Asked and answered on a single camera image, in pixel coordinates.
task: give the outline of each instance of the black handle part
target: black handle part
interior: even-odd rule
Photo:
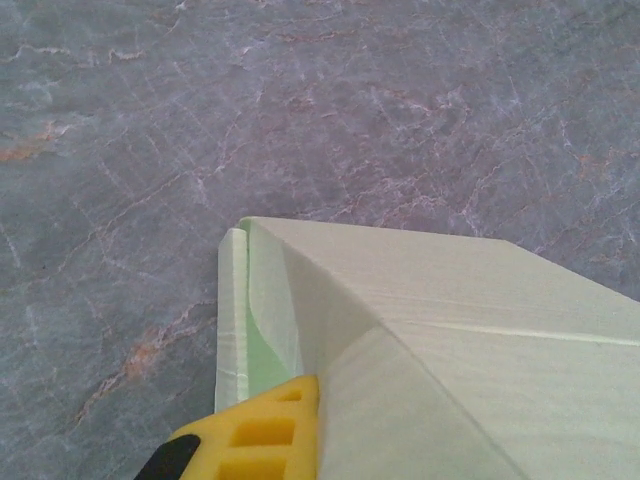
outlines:
[[[134,480],[180,480],[200,446],[197,435],[182,435],[160,445]]]

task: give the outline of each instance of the gray marble countertop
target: gray marble countertop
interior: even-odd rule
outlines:
[[[508,239],[640,299],[636,0],[0,0],[0,478],[212,410],[244,215]]]

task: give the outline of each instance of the marble surface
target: marble surface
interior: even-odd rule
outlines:
[[[0,478],[211,412],[244,215],[511,240],[640,300],[637,0],[0,0]]]

